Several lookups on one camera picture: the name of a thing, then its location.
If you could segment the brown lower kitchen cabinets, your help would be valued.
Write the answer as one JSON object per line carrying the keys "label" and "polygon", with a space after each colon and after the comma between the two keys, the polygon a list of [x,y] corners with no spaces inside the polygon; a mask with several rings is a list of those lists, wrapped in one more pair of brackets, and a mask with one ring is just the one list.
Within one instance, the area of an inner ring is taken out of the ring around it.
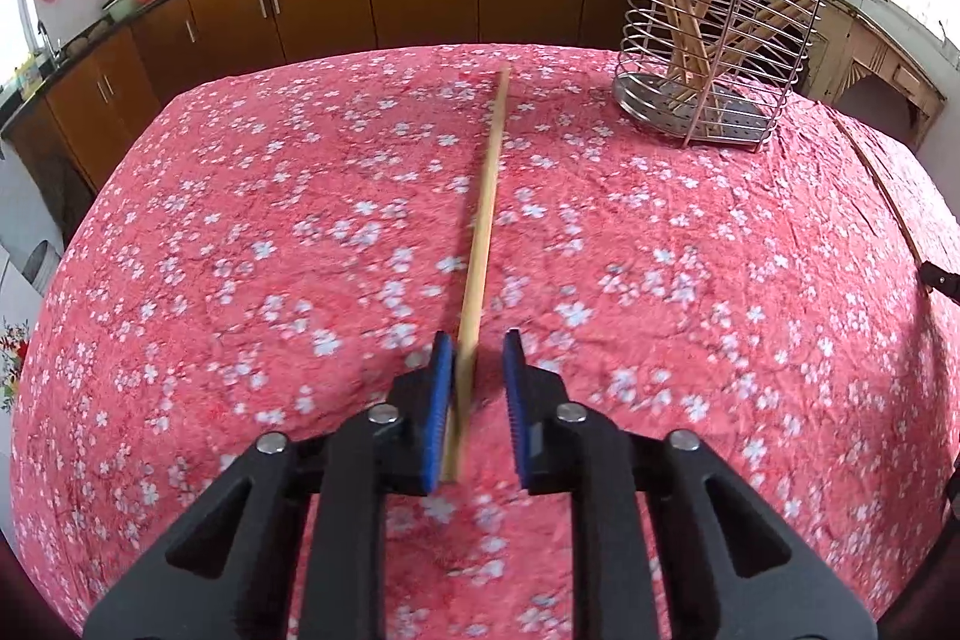
{"label": "brown lower kitchen cabinets", "polygon": [[433,44],[616,49],[628,0],[163,0],[16,110],[3,140],[39,188],[96,191],[172,97],[342,53]]}

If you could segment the wooden chopstick on cloth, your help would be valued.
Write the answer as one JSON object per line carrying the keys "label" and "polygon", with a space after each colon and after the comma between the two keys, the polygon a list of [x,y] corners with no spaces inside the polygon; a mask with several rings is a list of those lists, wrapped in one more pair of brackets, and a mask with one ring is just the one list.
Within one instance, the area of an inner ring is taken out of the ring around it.
{"label": "wooden chopstick on cloth", "polygon": [[871,177],[874,187],[877,188],[878,193],[880,193],[880,197],[882,197],[885,205],[887,205],[887,208],[889,208],[890,214],[892,214],[892,218],[896,222],[898,230],[900,230],[901,237],[903,237],[903,241],[905,241],[908,250],[910,250],[910,255],[913,257],[914,263],[916,263],[916,266],[919,268],[919,266],[924,263],[923,255],[921,255],[921,252],[919,252],[918,244],[913,239],[913,234],[910,232],[907,221],[905,221],[905,218],[903,218],[900,208],[896,206],[896,201],[893,199],[892,193],[890,193],[890,190],[887,188],[887,184],[885,184],[884,179],[882,179],[880,174],[878,174],[878,170],[875,169],[871,156],[869,156],[869,154],[867,154],[867,152],[861,148],[861,145],[857,142],[856,138],[854,138],[853,133],[851,133],[850,129],[844,125],[843,120],[839,118],[839,113],[836,112],[836,110],[828,107],[828,115],[830,115],[830,119],[832,119],[833,125],[835,125],[838,133],[841,133],[841,135],[846,138],[846,142],[850,143],[854,154],[856,154],[857,160],[861,163],[861,166],[866,169],[869,177]]}

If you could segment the cream wooden side table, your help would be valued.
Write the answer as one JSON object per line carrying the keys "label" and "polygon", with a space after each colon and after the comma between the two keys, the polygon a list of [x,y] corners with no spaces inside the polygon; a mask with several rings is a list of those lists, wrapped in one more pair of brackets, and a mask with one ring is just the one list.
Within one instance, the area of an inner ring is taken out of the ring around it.
{"label": "cream wooden side table", "polygon": [[918,152],[947,99],[921,65],[861,11],[823,3],[797,91]]}

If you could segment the red floral tablecloth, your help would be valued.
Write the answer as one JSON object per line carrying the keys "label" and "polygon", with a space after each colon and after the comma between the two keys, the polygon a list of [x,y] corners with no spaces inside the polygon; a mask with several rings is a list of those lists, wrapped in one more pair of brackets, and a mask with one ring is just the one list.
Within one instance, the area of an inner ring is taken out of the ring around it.
{"label": "red floral tablecloth", "polygon": [[[21,562],[72,629],[257,435],[332,431],[457,328],[503,65],[469,451],[457,484],[389,505],[389,635],[573,629],[568,507],[512,466],[509,330],[628,431],[698,432],[873,611],[907,583],[958,450],[958,312],[828,107],[789,97],[755,151],[681,148],[613,102],[613,53],[447,46],[192,89],[110,175],[13,415]],[[839,118],[955,268],[913,154]]]}

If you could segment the leaning chopstick in holder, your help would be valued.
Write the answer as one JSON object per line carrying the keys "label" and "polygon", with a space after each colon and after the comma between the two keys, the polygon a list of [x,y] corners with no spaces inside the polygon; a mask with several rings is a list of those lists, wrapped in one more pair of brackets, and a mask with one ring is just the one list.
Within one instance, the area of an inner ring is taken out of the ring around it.
{"label": "leaning chopstick in holder", "polygon": [[[698,21],[708,57],[703,86],[683,82],[674,55],[672,26],[661,2],[669,29],[669,65],[658,88],[672,110],[719,104],[724,89],[746,88],[776,97],[796,84],[802,62],[809,55],[823,0],[713,0]],[[690,0],[692,8],[697,0]]]}

